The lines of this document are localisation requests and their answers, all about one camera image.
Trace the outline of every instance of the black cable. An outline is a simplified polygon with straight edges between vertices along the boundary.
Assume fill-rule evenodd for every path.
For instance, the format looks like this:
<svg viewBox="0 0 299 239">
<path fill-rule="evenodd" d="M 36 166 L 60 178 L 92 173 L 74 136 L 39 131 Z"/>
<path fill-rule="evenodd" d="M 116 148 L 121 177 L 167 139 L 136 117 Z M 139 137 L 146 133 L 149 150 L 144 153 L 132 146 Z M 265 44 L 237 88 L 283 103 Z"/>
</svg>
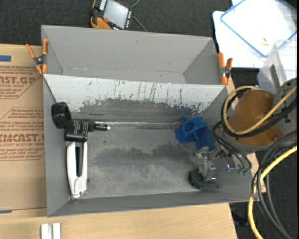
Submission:
<svg viewBox="0 0 299 239">
<path fill-rule="evenodd" d="M 217 133 L 216 133 L 216 130 L 217 128 L 221 125 L 221 121 L 219 121 L 218 123 L 215 124 L 215 126 L 213 127 L 213 134 L 214 134 L 214 138 L 216 139 L 217 142 L 219 142 L 219 144 L 221 146 L 223 146 L 226 150 L 228 150 L 230 152 L 230 154 L 234 155 L 238 160 L 239 162 L 241 163 L 242 165 L 242 169 L 244 170 L 245 169 L 245 165 L 244 165 L 244 162 L 242 161 L 241 157 L 238 156 L 241 155 L 248 163 L 248 166 L 249 166 L 249 170 L 251 170 L 252 168 L 252 163 L 250 162 L 250 160 L 245 156 L 243 155 L 237 148 L 235 148 L 234 146 L 232 146 L 230 143 L 226 142 L 224 139 L 222 139 Z"/>
<path fill-rule="evenodd" d="M 265 153 L 257 172 L 255 173 L 253 179 L 252 179 L 252 193 L 253 196 L 256 195 L 256 193 L 254 192 L 253 189 L 253 185 L 255 184 L 255 180 L 257 179 L 257 193 L 258 193 L 258 197 L 260 199 L 260 204 L 257 202 L 257 205 L 259 206 L 260 210 L 262 211 L 262 213 L 265 215 L 265 217 L 269 220 L 269 222 L 274 226 L 274 228 L 279 232 L 279 234 L 281 236 L 283 236 L 284 238 L 287 239 L 291 239 L 291 237 L 288 235 L 288 233 L 286 232 L 286 230 L 283 228 L 277 213 L 275 211 L 275 208 L 273 206 L 273 202 L 271 199 L 271 195 L 270 195 L 270 189 L 269 189 L 269 175 L 266 176 L 266 190 L 268 192 L 267 196 L 269 199 L 269 206 L 270 209 L 274 215 L 274 217 L 271 215 L 270 211 L 268 210 L 262 193 L 261 193 L 261 172 L 264 166 L 266 166 L 266 164 L 271 163 L 276 157 L 280 156 L 282 153 L 286 152 L 288 149 L 290 149 L 291 147 L 293 147 L 295 144 L 291 144 L 285 148 L 283 148 L 283 150 L 276 152 L 278 148 L 281 147 L 282 144 L 284 144 L 286 141 L 290 140 L 290 138 L 294 138 L 295 136 L 297 136 L 297 131 L 293 131 L 287 135 L 285 135 L 284 137 L 282 137 L 281 139 L 279 139 L 278 141 L 276 141 Z"/>
<path fill-rule="evenodd" d="M 143 29 L 144 32 L 147 32 L 147 30 L 143 27 L 143 25 L 133 16 L 133 19 L 137 22 L 137 24 Z"/>
</svg>

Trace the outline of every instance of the black wire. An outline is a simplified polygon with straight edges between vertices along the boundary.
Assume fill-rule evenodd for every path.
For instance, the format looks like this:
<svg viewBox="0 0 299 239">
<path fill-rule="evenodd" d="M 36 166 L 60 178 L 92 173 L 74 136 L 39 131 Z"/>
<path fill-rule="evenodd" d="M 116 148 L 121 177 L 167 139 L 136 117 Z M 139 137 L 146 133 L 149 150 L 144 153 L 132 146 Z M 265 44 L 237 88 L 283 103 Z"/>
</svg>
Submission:
<svg viewBox="0 0 299 239">
<path fill-rule="evenodd" d="M 248 166 L 249 166 L 249 170 L 250 170 L 252 168 L 252 163 L 250 162 L 250 160 L 245 155 L 243 155 L 237 148 L 235 148 L 234 146 L 232 146 L 230 143 L 226 142 L 224 139 L 222 139 L 216 133 L 216 130 L 217 130 L 217 128 L 220 125 L 221 125 L 221 121 L 219 121 L 218 123 L 216 123 L 215 126 L 213 127 L 214 138 L 216 139 L 216 141 L 219 142 L 219 144 L 221 146 L 223 146 L 226 150 L 228 150 L 230 152 L 230 154 L 234 155 L 239 160 L 239 162 L 241 163 L 242 169 L 245 169 L 244 162 L 242 161 L 241 157 L 239 156 L 239 155 L 241 155 L 247 161 Z"/>
<path fill-rule="evenodd" d="M 133 16 L 133 19 L 136 21 L 136 23 L 143 29 L 144 32 L 147 32 L 147 30 L 143 27 L 143 25 Z"/>
<path fill-rule="evenodd" d="M 263 125 L 262 127 L 259 127 L 247 134 L 244 134 L 244 135 L 237 135 L 233 132 L 231 132 L 227 125 L 225 124 L 225 121 L 224 121 L 224 118 L 225 118 L 225 113 L 224 113 L 224 106 L 225 106 L 225 101 L 221 107 L 221 118 L 222 118 L 222 125 L 223 125 L 223 128 L 225 130 L 225 132 L 231 136 L 231 137 L 234 137 L 236 139 L 239 139 L 239 138 L 248 138 L 248 137 L 252 137 L 252 136 L 255 136 L 255 135 L 258 135 L 258 134 L 261 134 L 263 133 L 264 131 L 268 130 L 269 128 L 271 128 L 272 126 L 276 125 L 279 121 L 281 121 L 287 114 L 289 114 L 296 106 L 297 106 L 297 98 L 295 98 L 283 111 L 281 111 L 280 113 L 277 113 L 276 115 L 272 116 L 271 117 L 271 120 L 266 123 L 265 125 Z"/>
<path fill-rule="evenodd" d="M 283 228 L 277 214 L 276 214 L 276 211 L 275 211 L 275 208 L 273 206 L 273 202 L 272 202 L 272 198 L 271 198 L 271 195 L 270 195 L 270 189 L 269 189 L 269 174 L 266 176 L 266 190 L 268 192 L 267 196 L 268 196 L 268 199 L 269 199 L 269 206 L 270 206 L 270 209 L 273 213 L 273 215 L 275 216 L 275 219 L 274 217 L 272 217 L 271 213 L 269 212 L 265 202 L 264 202 L 264 199 L 263 199 L 263 196 L 262 196 L 262 193 L 261 193 L 261 181 L 260 181 L 260 178 L 261 178 L 261 172 L 262 172 L 262 168 L 267 165 L 268 163 L 271 163 L 277 156 L 281 155 L 282 153 L 286 152 L 287 150 L 289 150 L 291 147 L 293 147 L 295 145 L 294 144 L 291 144 L 285 148 L 283 148 L 283 150 L 279 151 L 279 152 L 276 152 L 277 149 L 282 145 L 284 144 L 287 140 L 289 140 L 290 138 L 294 138 L 295 136 L 297 136 L 297 131 L 293 131 L 287 135 L 285 135 L 284 137 L 282 137 L 281 139 L 279 139 L 278 141 L 276 141 L 265 153 L 259 167 L 258 167 L 258 170 L 257 172 L 255 173 L 253 179 L 252 179 L 252 194 L 253 196 L 255 197 L 256 193 L 254 192 L 254 187 L 253 185 L 255 184 L 255 180 L 257 179 L 257 193 L 258 193 L 258 197 L 260 199 L 260 204 L 257 202 L 257 205 L 259 206 L 260 210 L 262 211 L 262 213 L 264 214 L 264 216 L 269 220 L 269 222 L 274 226 L 274 228 L 279 232 L 279 234 L 281 236 L 283 236 L 284 238 L 287 238 L 287 239 L 290 239 L 290 235 L 286 232 L 286 230 Z"/>
</svg>

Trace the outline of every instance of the cable bundle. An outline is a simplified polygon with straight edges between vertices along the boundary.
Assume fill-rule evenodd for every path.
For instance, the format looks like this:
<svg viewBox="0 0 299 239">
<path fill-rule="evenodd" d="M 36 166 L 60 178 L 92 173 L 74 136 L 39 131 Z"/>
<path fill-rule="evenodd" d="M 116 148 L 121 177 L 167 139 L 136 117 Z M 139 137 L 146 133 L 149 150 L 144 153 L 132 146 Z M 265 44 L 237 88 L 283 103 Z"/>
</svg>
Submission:
<svg viewBox="0 0 299 239">
<path fill-rule="evenodd" d="M 282 146 L 286 145 L 286 142 L 290 142 L 290 141 L 293 143 L 289 144 L 287 147 L 282 148 Z M 297 152 L 296 141 L 297 141 L 297 131 L 295 130 L 285 135 L 277 142 L 275 142 L 266 151 L 263 159 L 259 164 L 259 168 L 255 176 L 253 177 L 252 189 L 251 189 L 251 194 L 248 202 L 248 219 L 249 219 L 250 227 L 253 230 L 253 233 L 255 234 L 256 238 L 258 239 L 262 239 L 263 237 L 258 232 L 253 217 L 253 202 L 256 196 L 258 196 L 259 198 L 259 202 L 257 202 L 257 204 L 260 210 L 263 212 L 263 214 L 266 216 L 269 222 L 274 226 L 277 232 L 283 238 L 291 239 L 290 235 L 286 232 L 283 225 L 281 224 L 277 216 L 277 213 L 275 211 L 275 208 L 273 206 L 273 201 L 271 198 L 270 188 L 269 188 L 269 172 L 286 157 Z M 266 205 L 261 192 L 261 181 L 263 179 L 265 179 L 269 206 Z"/>
</svg>

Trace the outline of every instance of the gray box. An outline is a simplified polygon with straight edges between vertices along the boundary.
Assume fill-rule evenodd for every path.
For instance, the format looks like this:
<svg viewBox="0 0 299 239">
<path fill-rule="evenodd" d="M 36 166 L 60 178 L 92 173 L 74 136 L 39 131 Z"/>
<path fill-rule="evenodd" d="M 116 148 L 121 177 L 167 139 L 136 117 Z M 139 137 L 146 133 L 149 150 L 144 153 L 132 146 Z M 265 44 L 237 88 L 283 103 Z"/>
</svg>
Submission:
<svg viewBox="0 0 299 239">
<path fill-rule="evenodd" d="M 215 191 L 188 182 L 194 142 L 174 130 L 202 115 L 212 127 L 228 96 L 210 37 L 42 26 L 49 40 L 44 75 L 48 216 L 247 201 L 251 175 L 215 160 Z M 107 122 L 89 133 L 88 192 L 71 199 L 63 129 L 51 106 L 66 102 L 76 119 Z"/>
</svg>

